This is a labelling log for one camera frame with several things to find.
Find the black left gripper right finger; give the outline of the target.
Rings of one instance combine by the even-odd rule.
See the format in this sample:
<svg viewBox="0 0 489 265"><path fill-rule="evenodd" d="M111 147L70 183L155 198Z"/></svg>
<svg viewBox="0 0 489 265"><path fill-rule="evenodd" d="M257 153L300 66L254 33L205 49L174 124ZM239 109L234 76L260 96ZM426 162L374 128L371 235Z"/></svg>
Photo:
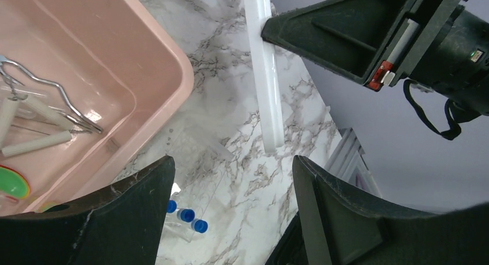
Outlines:
<svg viewBox="0 0 489 265"><path fill-rule="evenodd" d="M488 204L434 214L372 195L304 156L292 164L310 264L487 264Z"/></svg>

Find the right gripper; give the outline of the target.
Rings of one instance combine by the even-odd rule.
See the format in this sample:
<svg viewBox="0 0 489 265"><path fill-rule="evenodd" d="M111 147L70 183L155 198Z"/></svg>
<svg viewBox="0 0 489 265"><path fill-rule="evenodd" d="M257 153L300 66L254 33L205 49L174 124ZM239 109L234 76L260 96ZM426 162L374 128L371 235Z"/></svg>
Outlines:
<svg viewBox="0 0 489 265"><path fill-rule="evenodd" d="M488 115L488 22L467 0L326 0L274 16L261 37L379 91L415 81Z"/></svg>

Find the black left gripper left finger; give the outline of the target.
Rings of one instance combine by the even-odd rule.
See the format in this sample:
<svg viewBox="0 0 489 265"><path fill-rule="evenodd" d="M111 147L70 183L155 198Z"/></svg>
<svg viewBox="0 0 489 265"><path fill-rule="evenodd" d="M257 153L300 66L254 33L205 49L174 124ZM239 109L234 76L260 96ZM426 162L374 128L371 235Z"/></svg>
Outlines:
<svg viewBox="0 0 489 265"><path fill-rule="evenodd" d="M1 218L2 264L155 264L175 161L144 169L42 213Z"/></svg>

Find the two blue capped vials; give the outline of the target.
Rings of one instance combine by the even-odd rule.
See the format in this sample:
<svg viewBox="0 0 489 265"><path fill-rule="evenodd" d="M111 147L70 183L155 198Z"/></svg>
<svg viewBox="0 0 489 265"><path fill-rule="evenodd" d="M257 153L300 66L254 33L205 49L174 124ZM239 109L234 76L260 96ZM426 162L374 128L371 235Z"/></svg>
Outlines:
<svg viewBox="0 0 489 265"><path fill-rule="evenodd" d="M207 221L197 218L193 209L177 209L177 222L188 226L191 230L197 233L206 233L209 228Z"/></svg>

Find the clear plastic well plate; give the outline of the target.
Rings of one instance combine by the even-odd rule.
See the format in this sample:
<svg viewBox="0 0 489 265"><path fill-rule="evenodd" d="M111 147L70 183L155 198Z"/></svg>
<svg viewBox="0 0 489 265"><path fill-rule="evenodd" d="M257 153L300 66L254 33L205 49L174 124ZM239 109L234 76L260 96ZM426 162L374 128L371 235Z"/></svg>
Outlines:
<svg viewBox="0 0 489 265"><path fill-rule="evenodd" d="M206 210L221 183L224 167L234 155L212 134L197 126L187 126L177 136L169 155L175 161L170 199L178 204L177 209L193 209L197 218L209 224L205 218ZM166 215L164 235L179 237L186 242L204 235L178 223L176 211Z"/></svg>

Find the white plastic lid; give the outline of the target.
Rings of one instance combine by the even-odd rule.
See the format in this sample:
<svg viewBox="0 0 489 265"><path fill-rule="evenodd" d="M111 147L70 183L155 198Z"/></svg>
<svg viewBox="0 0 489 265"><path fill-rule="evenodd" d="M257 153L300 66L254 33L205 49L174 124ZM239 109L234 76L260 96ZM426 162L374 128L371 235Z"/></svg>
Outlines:
<svg viewBox="0 0 489 265"><path fill-rule="evenodd" d="M262 29L272 16L270 0L244 0L254 83L257 93L264 151L277 152L284 145L283 113L273 44L261 37Z"/></svg>

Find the green red yellow stirring rods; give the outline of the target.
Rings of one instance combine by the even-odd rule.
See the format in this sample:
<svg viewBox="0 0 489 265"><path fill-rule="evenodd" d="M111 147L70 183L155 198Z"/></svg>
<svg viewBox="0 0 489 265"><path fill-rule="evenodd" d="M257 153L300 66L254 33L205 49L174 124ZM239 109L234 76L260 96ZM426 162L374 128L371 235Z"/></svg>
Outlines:
<svg viewBox="0 0 489 265"><path fill-rule="evenodd" d="M15 199L25 199L30 195L31 187L22 174L1 165L1 193Z"/></svg>

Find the pink plastic bin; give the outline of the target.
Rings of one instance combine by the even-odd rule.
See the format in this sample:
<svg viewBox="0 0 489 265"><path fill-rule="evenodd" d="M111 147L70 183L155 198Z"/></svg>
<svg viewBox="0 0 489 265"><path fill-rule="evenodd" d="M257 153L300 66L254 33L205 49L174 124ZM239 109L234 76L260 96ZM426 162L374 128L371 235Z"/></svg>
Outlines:
<svg viewBox="0 0 489 265"><path fill-rule="evenodd" d="M193 69L139 0L1 0L1 55L61 84L102 129L2 157L31 187L1 215L39 211L109 185L189 97Z"/></svg>

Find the white tubing pieces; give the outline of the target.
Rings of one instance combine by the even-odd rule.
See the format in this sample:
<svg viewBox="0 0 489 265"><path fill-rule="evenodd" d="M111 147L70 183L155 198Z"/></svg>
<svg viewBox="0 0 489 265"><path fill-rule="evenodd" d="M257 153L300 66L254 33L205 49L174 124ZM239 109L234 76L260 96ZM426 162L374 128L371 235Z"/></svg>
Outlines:
<svg viewBox="0 0 489 265"><path fill-rule="evenodd" d="M13 157L70 142L75 125L28 94L1 101L1 153Z"/></svg>

